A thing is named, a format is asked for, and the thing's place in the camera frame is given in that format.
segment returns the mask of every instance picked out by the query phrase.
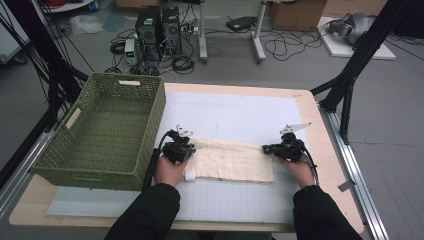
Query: black device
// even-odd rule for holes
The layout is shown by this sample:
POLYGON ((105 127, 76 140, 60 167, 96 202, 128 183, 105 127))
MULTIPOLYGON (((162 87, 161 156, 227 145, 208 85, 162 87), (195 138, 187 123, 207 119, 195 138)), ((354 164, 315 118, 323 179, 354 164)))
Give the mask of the black device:
POLYGON ((234 32, 238 32, 255 26, 257 19, 257 17, 241 17, 228 21, 226 25, 234 32))
POLYGON ((176 164, 177 162, 184 162, 196 152, 196 147, 194 144, 189 144, 189 141, 189 137, 181 137, 179 132, 172 129, 163 135, 159 143, 159 147, 153 149, 149 166, 147 167, 146 175, 144 176, 142 191, 147 190, 147 188, 151 186, 153 175, 156 171, 156 165, 162 152, 173 164, 176 164), (165 143, 162 148, 163 141, 166 137, 170 137, 173 142, 165 143))
POLYGON ((159 6, 142 6, 135 24, 144 60, 159 61, 165 49, 159 6))
POLYGON ((312 159, 311 154, 308 149, 305 147, 305 143, 296 138, 296 135, 293 132, 285 133, 281 136, 281 143, 263 145, 262 150, 265 154, 272 154, 279 158, 284 158, 290 162, 298 162, 302 157, 303 153, 306 153, 308 157, 308 162, 311 165, 312 171, 314 173, 315 184, 319 185, 317 166, 312 159))
POLYGON ((166 7, 163 9, 162 24, 166 39, 166 49, 175 55, 182 53, 179 16, 178 7, 166 7))

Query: black jacket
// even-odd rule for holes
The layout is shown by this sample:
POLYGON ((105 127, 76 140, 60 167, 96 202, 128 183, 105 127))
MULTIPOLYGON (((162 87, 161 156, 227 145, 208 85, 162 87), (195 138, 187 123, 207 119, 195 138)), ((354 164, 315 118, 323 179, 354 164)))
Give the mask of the black jacket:
MULTIPOLYGON (((298 240, 361 239, 336 203, 318 186, 305 187, 293 197, 298 240)), ((180 194, 157 184, 140 194, 109 230, 105 239, 165 239, 179 209, 180 194)))

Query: computer tower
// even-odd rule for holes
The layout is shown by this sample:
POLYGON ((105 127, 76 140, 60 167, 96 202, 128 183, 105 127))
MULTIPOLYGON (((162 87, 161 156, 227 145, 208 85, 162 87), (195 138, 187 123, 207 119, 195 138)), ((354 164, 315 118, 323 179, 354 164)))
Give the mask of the computer tower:
POLYGON ((159 6, 142 6, 135 24, 144 60, 159 61, 164 51, 163 26, 159 6))
POLYGON ((178 7, 164 8, 162 13, 166 49, 172 51, 172 53, 176 55, 182 53, 179 15, 180 12, 178 7))

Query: hand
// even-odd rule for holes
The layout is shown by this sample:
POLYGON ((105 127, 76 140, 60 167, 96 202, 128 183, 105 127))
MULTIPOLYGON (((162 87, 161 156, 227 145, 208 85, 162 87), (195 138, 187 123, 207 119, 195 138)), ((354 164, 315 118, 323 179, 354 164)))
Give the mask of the hand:
POLYGON ((298 162, 290 162, 283 158, 277 158, 292 174, 295 181, 299 184, 300 188, 315 185, 314 175, 312 173, 311 165, 309 164, 305 154, 300 157, 298 162))
POLYGON ((166 156, 162 155, 156 166, 155 182, 166 183, 173 187, 177 186, 183 176, 183 171, 187 163, 188 160, 174 165, 166 156))

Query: black pole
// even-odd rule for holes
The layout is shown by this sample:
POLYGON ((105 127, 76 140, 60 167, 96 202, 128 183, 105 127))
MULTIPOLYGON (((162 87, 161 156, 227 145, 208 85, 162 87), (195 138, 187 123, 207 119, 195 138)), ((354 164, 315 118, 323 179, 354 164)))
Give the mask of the black pole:
POLYGON ((39 120, 34 129, 30 132, 27 138, 23 141, 12 158, 0 171, 0 188, 7 183, 8 179, 16 168, 21 164, 22 160, 27 155, 35 141, 38 139, 43 130, 50 130, 57 122, 57 112, 65 101, 74 103, 78 98, 82 86, 79 85, 75 77, 82 81, 86 81, 88 76, 71 66, 65 61, 59 49, 50 37, 47 29, 39 18, 37 11, 29 0, 4 0, 10 12, 14 15, 19 25, 25 31, 28 38, 31 40, 37 52, 47 63, 46 69, 44 63, 38 62, 32 58, 29 49, 17 33, 10 29, 8 24, 0 19, 0 23, 10 33, 10 35, 18 42, 18 44, 28 53, 38 75, 49 83, 48 101, 49 108, 43 117, 39 120))
POLYGON ((313 95, 317 95, 331 89, 325 99, 320 101, 320 106, 328 112, 335 112, 337 105, 344 98, 340 134, 345 144, 349 144, 348 125, 355 81, 415 1, 417 0, 388 0, 340 75, 311 90, 313 95))

